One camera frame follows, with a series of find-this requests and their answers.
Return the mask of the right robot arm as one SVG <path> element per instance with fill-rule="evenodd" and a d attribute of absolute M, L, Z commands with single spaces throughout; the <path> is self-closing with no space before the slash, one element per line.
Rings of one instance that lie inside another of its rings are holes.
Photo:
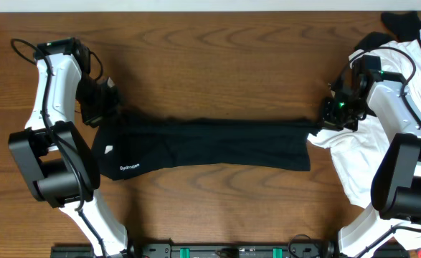
<path fill-rule="evenodd" d="M 405 249 L 421 248 L 421 113 L 406 92 L 407 79 L 380 68 L 346 71 L 331 84 L 321 108 L 321 126 L 356 132 L 375 115 L 389 147 L 371 181 L 370 202 L 322 257 L 373 257 L 391 238 Z"/>

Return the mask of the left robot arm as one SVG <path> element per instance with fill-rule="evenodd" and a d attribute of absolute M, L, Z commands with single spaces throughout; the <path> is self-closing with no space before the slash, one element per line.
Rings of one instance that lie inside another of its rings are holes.
<path fill-rule="evenodd" d="M 9 136 L 9 150 L 32 196 L 69 216 L 91 243 L 89 250 L 52 250 L 53 257 L 128 257 L 128 232 L 100 192 L 100 169 L 75 126 L 80 109 L 96 128 L 118 115 L 118 89 L 91 77 L 90 51 L 74 37 L 31 46 L 38 69 L 34 107 L 22 131 Z"/>

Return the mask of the black Sydrogen t-shirt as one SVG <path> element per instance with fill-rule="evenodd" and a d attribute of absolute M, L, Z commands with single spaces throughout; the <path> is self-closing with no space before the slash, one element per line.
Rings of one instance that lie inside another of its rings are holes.
<path fill-rule="evenodd" d="M 101 125 L 91 148 L 100 172 L 127 180 L 162 168 L 218 163 L 309 171 L 309 135 L 319 132 L 308 119 L 158 119 L 124 113 Z M 104 154 L 105 147 L 113 150 Z"/>

